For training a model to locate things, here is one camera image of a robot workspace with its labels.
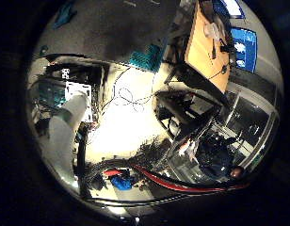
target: blue screen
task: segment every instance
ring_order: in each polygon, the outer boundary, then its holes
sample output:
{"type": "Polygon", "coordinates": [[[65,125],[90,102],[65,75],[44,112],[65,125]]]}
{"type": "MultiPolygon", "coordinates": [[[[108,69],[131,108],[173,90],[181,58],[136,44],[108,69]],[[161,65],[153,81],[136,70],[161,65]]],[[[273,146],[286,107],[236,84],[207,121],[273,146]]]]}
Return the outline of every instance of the blue screen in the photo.
{"type": "Polygon", "coordinates": [[[256,33],[242,28],[233,28],[231,33],[236,51],[237,68],[253,73],[257,59],[256,33]]]}

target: wooden desk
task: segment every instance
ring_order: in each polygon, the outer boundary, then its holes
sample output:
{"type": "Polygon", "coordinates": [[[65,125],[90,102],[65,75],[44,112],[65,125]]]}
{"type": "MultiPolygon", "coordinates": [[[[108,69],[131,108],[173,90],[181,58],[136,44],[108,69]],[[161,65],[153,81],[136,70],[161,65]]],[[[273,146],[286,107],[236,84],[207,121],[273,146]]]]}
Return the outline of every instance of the wooden desk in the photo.
{"type": "Polygon", "coordinates": [[[219,73],[224,65],[229,63],[229,54],[220,52],[220,41],[215,40],[216,58],[212,59],[213,39],[207,38],[203,33],[206,24],[210,24],[201,12],[199,1],[196,2],[193,25],[189,42],[185,51],[185,63],[201,73],[224,93],[229,79],[230,67],[226,73],[219,73]]]}

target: red object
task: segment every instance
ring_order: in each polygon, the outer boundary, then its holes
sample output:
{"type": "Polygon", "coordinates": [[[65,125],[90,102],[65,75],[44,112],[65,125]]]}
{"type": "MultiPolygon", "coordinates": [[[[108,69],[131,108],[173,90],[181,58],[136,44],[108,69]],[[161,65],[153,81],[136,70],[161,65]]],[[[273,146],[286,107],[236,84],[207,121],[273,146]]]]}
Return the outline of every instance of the red object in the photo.
{"type": "Polygon", "coordinates": [[[122,172],[119,169],[109,169],[107,171],[104,171],[104,174],[106,176],[115,176],[115,175],[122,174],[122,172]]]}
{"type": "Polygon", "coordinates": [[[216,188],[202,188],[202,187],[198,187],[198,188],[194,188],[194,187],[184,187],[184,186],[177,186],[176,184],[172,184],[169,182],[165,182],[164,180],[150,174],[148,171],[146,171],[144,168],[140,167],[140,166],[136,166],[134,165],[134,167],[140,171],[141,173],[143,173],[145,176],[147,176],[149,179],[153,180],[154,182],[156,182],[157,184],[164,186],[166,188],[172,189],[172,190],[177,190],[177,191],[184,191],[184,192],[197,192],[197,193],[202,193],[202,192],[215,192],[215,191],[225,191],[228,189],[240,189],[243,187],[246,187],[248,185],[241,185],[241,186],[231,186],[228,188],[221,188],[221,187],[216,187],[216,188]]]}

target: floor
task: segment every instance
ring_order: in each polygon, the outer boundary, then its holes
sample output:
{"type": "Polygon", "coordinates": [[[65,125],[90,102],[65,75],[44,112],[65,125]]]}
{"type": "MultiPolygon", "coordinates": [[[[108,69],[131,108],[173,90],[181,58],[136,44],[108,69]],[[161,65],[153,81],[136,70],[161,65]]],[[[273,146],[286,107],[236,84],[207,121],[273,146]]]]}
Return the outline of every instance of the floor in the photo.
{"type": "Polygon", "coordinates": [[[34,52],[47,45],[47,54],[77,54],[94,59],[127,62],[133,51],[144,52],[152,43],[162,46],[179,0],[76,0],[70,22],[53,29],[54,16],[43,30],[34,52]],[[134,2],[135,6],[125,4],[134,2]]]}
{"type": "MultiPolygon", "coordinates": [[[[112,88],[115,79],[125,69],[118,69],[108,76],[107,87],[112,88]]],[[[164,128],[160,125],[153,112],[154,97],[140,101],[147,102],[145,105],[128,105],[129,103],[120,98],[132,101],[151,96],[159,90],[168,89],[164,81],[171,67],[162,64],[155,75],[149,72],[130,68],[118,80],[115,86],[116,98],[105,110],[97,130],[89,134],[86,152],[86,161],[99,162],[104,159],[128,158],[137,153],[137,149],[144,142],[151,142],[154,137],[160,140],[168,137],[164,128]]],[[[182,83],[171,83],[176,89],[187,89],[182,83]]],[[[110,100],[112,90],[106,93],[106,100],[110,100]]]]}

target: red cable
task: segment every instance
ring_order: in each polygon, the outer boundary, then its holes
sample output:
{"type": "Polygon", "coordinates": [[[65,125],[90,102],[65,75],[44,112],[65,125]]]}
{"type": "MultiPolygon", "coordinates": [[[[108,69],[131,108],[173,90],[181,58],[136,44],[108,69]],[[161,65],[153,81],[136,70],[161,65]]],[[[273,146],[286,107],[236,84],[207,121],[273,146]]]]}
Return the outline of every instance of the red cable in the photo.
{"type": "Polygon", "coordinates": [[[172,189],[172,190],[177,190],[177,191],[184,191],[184,192],[213,192],[213,191],[225,191],[227,189],[240,189],[240,188],[244,188],[244,187],[248,186],[248,184],[246,184],[246,185],[238,185],[238,186],[231,186],[231,187],[228,187],[228,188],[220,188],[220,187],[218,187],[218,188],[203,188],[203,187],[194,188],[194,187],[177,186],[175,184],[171,184],[171,183],[163,181],[160,178],[157,178],[156,176],[150,174],[148,171],[146,171],[145,169],[143,169],[140,166],[134,165],[134,168],[139,170],[141,173],[143,173],[145,176],[147,176],[149,179],[153,180],[157,184],[159,184],[161,186],[164,186],[166,188],[172,189]]]}

